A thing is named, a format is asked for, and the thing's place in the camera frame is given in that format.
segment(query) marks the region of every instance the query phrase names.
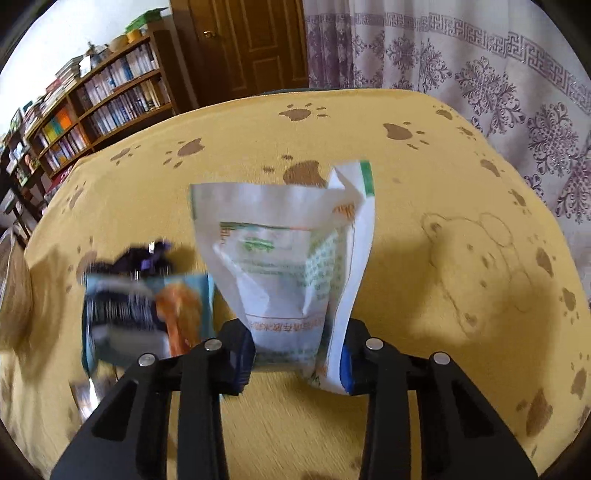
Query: table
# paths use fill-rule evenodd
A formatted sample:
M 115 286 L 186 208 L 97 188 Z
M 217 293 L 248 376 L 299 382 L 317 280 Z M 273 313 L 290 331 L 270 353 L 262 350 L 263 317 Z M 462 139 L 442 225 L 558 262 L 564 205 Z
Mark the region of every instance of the table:
M 353 316 L 402 352 L 448 352 L 545 470 L 591 405 L 591 318 L 569 249 L 470 123 L 403 90 L 235 100 L 81 159 L 25 252 L 35 296 L 28 343 L 0 359 L 2 420 L 29 460 L 48 474 L 76 427 L 68 382 L 83 376 L 77 274 L 86 264 L 162 237 L 182 271 L 203 271 L 190 183 L 323 187 L 332 164 L 355 159 L 372 164 L 376 226 Z M 221 298 L 214 309 L 218 326 L 232 317 Z M 253 374 L 241 398 L 222 402 L 230 475 L 356 478 L 365 415 L 363 398 L 315 390 L 293 373 Z M 411 415 L 417 448 L 415 407 Z M 419 465 L 414 455 L 414 475 Z

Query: door panel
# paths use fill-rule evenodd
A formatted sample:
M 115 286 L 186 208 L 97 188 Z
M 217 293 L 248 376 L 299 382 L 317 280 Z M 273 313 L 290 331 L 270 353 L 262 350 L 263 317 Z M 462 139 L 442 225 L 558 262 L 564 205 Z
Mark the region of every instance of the door panel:
M 212 89 L 226 99 L 308 85 L 301 0 L 189 4 Z

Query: blurry package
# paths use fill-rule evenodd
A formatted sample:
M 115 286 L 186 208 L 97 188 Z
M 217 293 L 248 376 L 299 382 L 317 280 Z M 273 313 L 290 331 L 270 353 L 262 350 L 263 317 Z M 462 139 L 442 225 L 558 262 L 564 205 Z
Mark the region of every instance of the blurry package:
M 94 412 L 101 400 L 105 398 L 108 391 L 116 383 L 117 378 L 114 375 L 86 378 L 80 382 L 70 383 L 72 397 L 74 397 L 74 402 L 76 402 L 82 423 L 90 417 L 90 414 Z
M 197 246 L 256 346 L 255 367 L 297 369 L 344 393 L 340 356 L 369 257 L 371 167 L 335 167 L 326 189 L 191 185 Z
M 82 365 L 128 367 L 140 355 L 182 355 L 214 336 L 214 285 L 207 274 L 139 277 L 86 274 Z

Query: brown paw print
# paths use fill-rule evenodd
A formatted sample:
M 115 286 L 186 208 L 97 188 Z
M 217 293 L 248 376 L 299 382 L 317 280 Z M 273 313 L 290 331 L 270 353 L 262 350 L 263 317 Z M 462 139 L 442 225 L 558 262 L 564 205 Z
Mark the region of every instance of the brown paw print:
M 283 158 L 293 159 L 291 155 L 284 155 Z M 287 185 L 326 188 L 326 180 L 320 176 L 318 166 L 319 163 L 316 160 L 298 162 L 283 173 L 283 181 Z
M 579 353 L 579 360 L 583 360 L 583 354 Z M 572 370 L 574 370 L 574 363 L 570 364 Z M 573 378 L 573 383 L 570 386 L 570 394 L 577 395 L 579 400 L 583 399 L 583 394 L 585 393 L 585 387 L 587 386 L 587 370 L 585 367 L 579 368 Z
M 411 125 L 411 122 L 404 122 L 404 125 Z M 402 127 L 401 125 L 396 124 L 384 124 L 384 128 L 387 132 L 386 136 L 388 138 L 391 138 L 392 140 L 409 140 L 413 138 L 413 133 L 407 127 Z M 423 132 L 422 130 L 417 130 L 415 133 L 417 135 L 425 134 L 425 132 Z M 420 139 L 419 142 L 421 142 L 424 145 L 430 145 L 429 142 L 423 139 Z M 413 150 L 418 150 L 418 147 L 416 145 L 413 145 L 412 143 L 407 143 L 407 146 L 409 146 Z
M 301 476 L 301 480 L 339 480 L 338 478 L 325 475 L 319 472 L 304 472 Z
M 76 205 L 76 202 L 80 198 L 80 195 L 82 195 L 84 193 L 84 185 L 86 185 L 86 182 L 84 182 L 82 184 L 82 187 L 80 187 L 79 185 L 76 185 L 76 187 L 74 188 L 74 193 L 71 196 L 66 198 L 66 205 L 61 210 L 62 213 L 65 213 L 68 207 L 70 208 L 70 210 L 72 210 L 74 208 L 74 206 Z
M 307 103 L 304 106 L 309 107 L 309 106 L 312 106 L 312 104 Z M 300 120 L 305 120 L 306 118 L 308 118 L 312 114 L 312 111 L 307 108 L 293 108 L 293 103 L 290 103 L 287 106 L 287 108 L 289 108 L 290 110 L 286 110 L 284 112 L 279 112 L 279 115 L 286 116 L 292 122 L 299 122 Z M 319 106 L 316 108 L 316 111 L 322 111 L 322 110 L 326 110 L 326 107 Z M 324 112 L 318 113 L 316 116 L 319 116 L 321 118 L 328 117 L 328 115 L 326 115 Z
M 467 128 L 464 128 L 464 127 L 457 127 L 457 129 L 467 139 L 472 139 L 472 140 L 476 141 L 476 137 L 474 136 L 474 132 L 472 132 L 471 130 L 468 130 Z
M 94 244 L 94 239 L 92 238 L 92 236 L 88 237 L 89 250 L 84 255 L 82 255 L 82 257 L 78 261 L 78 264 L 76 265 L 76 272 L 75 272 L 76 281 L 80 285 L 84 285 L 84 270 L 86 269 L 86 267 L 88 267 L 88 265 L 90 265 L 92 262 L 94 262 L 96 260 L 97 255 L 98 255 L 96 250 L 94 250 L 92 248 L 93 244 Z M 78 255 L 80 255 L 82 253 L 82 247 L 80 245 L 78 245 L 76 252 L 78 253 Z M 72 265 L 72 264 L 68 265 L 68 273 L 70 274 L 73 271 L 74 271 L 74 265 Z M 66 286 L 66 293 L 69 293 L 71 290 L 72 290 L 71 284 Z
M 124 156 L 128 156 L 128 157 L 133 157 L 133 153 L 130 153 L 131 149 L 130 148 L 124 148 L 123 150 L 121 150 L 119 153 L 117 153 L 117 155 L 114 155 L 113 157 L 111 157 L 111 159 L 109 161 L 114 161 L 115 162 L 115 166 L 119 165 L 121 163 L 120 159 L 123 158 Z
M 485 160 L 484 158 L 480 161 L 480 166 L 482 168 L 487 169 L 488 171 L 493 172 L 493 174 L 495 175 L 495 177 L 499 177 L 501 178 L 501 174 L 499 173 L 499 169 L 496 167 L 496 165 L 491 162 L 490 160 Z
M 554 278 L 554 270 L 552 269 L 552 262 L 546 250 L 542 247 L 538 247 L 535 252 L 535 261 L 538 266 L 546 271 L 550 278 Z
M 530 409 L 525 421 L 525 434 L 528 437 L 538 435 L 552 418 L 553 407 L 548 403 L 544 395 L 544 389 L 540 388 L 531 401 Z
M 444 110 L 443 108 L 437 110 L 435 112 L 437 115 L 441 115 L 444 116 L 445 118 L 447 118 L 448 120 L 453 120 L 452 114 L 451 112 L 448 112 L 447 110 Z
M 187 157 L 188 155 L 193 155 L 195 153 L 199 153 L 199 152 L 201 152 L 201 150 L 203 150 L 205 148 L 203 145 L 201 145 L 201 138 L 196 138 L 195 140 L 191 140 L 190 142 L 185 142 L 185 140 L 180 140 L 178 142 L 178 144 L 182 145 L 182 147 L 180 147 L 178 149 L 178 152 L 177 152 L 178 157 Z M 170 155 L 172 152 L 173 152 L 172 150 L 168 150 L 166 152 L 166 154 Z M 168 165 L 170 162 L 172 162 L 172 160 L 173 160 L 172 157 L 169 157 L 166 160 L 164 160 L 162 165 Z M 182 164 L 183 164 L 182 160 L 175 162 L 175 164 L 173 165 L 173 168 L 179 168 Z

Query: curtain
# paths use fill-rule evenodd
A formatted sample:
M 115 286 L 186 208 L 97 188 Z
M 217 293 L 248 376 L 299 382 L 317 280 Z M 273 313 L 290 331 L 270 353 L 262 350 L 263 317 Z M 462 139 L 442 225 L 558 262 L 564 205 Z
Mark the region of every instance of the curtain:
M 310 87 L 462 114 L 557 218 L 591 307 L 591 80 L 531 0 L 304 0 Z

